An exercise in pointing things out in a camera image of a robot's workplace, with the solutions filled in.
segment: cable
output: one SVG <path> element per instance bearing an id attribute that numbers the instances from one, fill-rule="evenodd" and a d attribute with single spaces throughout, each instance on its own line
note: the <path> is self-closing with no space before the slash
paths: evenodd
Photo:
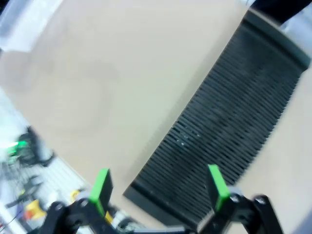
<path id="1" fill-rule="evenodd" d="M 11 187 L 11 190 L 14 194 L 14 197 L 15 197 L 15 200 L 13 202 L 10 202 L 8 204 L 6 204 L 6 208 L 11 208 L 11 207 L 14 207 L 14 206 L 17 206 L 17 210 L 16 210 L 16 215 L 18 216 L 21 212 L 23 212 L 23 209 L 22 210 L 19 210 L 19 205 L 22 204 L 23 205 L 23 201 L 20 199 L 20 191 L 19 191 L 19 196 L 17 196 L 17 189 L 19 190 L 20 188 L 20 181 L 21 181 L 21 168 L 17 168 L 17 165 L 14 164 L 14 165 L 9 165 L 9 164 L 4 164 L 2 165 L 4 166 L 4 168 L 6 169 L 6 172 L 4 173 L 5 177 L 6 177 L 6 180 L 7 180 L 7 183 L 9 184 L 9 186 Z"/>
<path id="2" fill-rule="evenodd" d="M 0 231 L 0 233 L 2 233 L 8 225 L 10 225 L 10 223 L 12 223 L 21 213 L 23 213 L 24 211 L 20 211 L 16 216 L 14 216 L 14 218 L 8 222 L 8 223 L 3 223 L 4 228 Z"/>

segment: black ribbed mat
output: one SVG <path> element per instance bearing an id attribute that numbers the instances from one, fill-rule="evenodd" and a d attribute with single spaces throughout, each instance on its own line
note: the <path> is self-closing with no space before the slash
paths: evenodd
<path id="1" fill-rule="evenodd" d="M 283 35 L 255 15 L 249 17 L 132 183 L 147 204 L 176 220 L 156 214 L 126 192 L 166 225 L 193 227 L 211 209 L 204 186 L 207 164 L 217 164 L 226 182 L 235 184 L 273 130 L 309 64 L 309 58 Z M 270 37 L 266 27 L 278 36 Z M 278 42 L 278 37 L 286 41 Z"/>

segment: green object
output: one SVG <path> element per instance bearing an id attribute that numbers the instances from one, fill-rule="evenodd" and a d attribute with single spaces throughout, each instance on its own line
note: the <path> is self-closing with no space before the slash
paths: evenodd
<path id="1" fill-rule="evenodd" d="M 113 184 L 109 169 L 100 170 L 96 182 L 91 190 L 89 201 L 96 205 L 99 213 L 105 217 L 108 202 L 113 191 Z"/>
<path id="2" fill-rule="evenodd" d="M 208 169 L 210 170 L 210 173 L 212 175 L 212 178 L 214 180 L 215 186 L 218 191 L 218 198 L 215 205 L 215 208 L 217 211 L 220 210 L 222 207 L 224 201 L 230 197 L 230 190 L 228 189 L 228 186 L 226 186 L 226 183 L 222 177 L 222 174 L 218 168 L 217 165 L 208 165 Z"/>
<path id="3" fill-rule="evenodd" d="M 8 154 L 10 156 L 15 156 L 16 152 L 17 152 L 17 149 L 21 149 L 23 147 L 27 146 L 27 142 L 26 141 L 16 141 L 16 142 L 13 142 L 11 144 L 9 144 L 7 146 L 7 151 L 8 151 Z"/>

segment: yellow object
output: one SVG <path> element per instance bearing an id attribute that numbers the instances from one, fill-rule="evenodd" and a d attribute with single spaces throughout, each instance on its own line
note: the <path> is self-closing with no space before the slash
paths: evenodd
<path id="1" fill-rule="evenodd" d="M 70 198 L 72 199 L 72 202 L 76 201 L 76 197 L 80 194 L 79 190 L 74 190 L 70 193 Z"/>
<path id="2" fill-rule="evenodd" d="M 34 200 L 26 206 L 26 211 L 30 212 L 33 219 L 41 218 L 47 215 L 39 205 L 39 200 Z"/>
<path id="3" fill-rule="evenodd" d="M 112 223 L 113 217 L 108 212 L 106 212 L 105 220 L 109 223 Z"/>

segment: screw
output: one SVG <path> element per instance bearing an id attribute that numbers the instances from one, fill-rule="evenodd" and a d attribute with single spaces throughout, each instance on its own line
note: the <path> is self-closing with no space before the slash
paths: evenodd
<path id="1" fill-rule="evenodd" d="M 265 201 L 262 198 L 256 198 L 256 201 L 259 202 L 259 204 L 264 205 Z"/>
<path id="2" fill-rule="evenodd" d="M 88 204 L 88 201 L 87 201 L 87 200 L 83 200 L 83 201 L 81 202 L 81 206 L 82 206 L 82 207 L 85 207 L 87 204 Z"/>
<path id="3" fill-rule="evenodd" d="M 233 202 L 239 202 L 237 196 L 230 196 L 230 199 L 231 199 Z"/>
<path id="4" fill-rule="evenodd" d="M 63 207 L 63 206 L 62 206 L 61 204 L 59 204 L 59 205 L 57 205 L 57 206 L 55 207 L 55 209 L 58 211 L 58 210 L 60 210 L 62 207 Z"/>

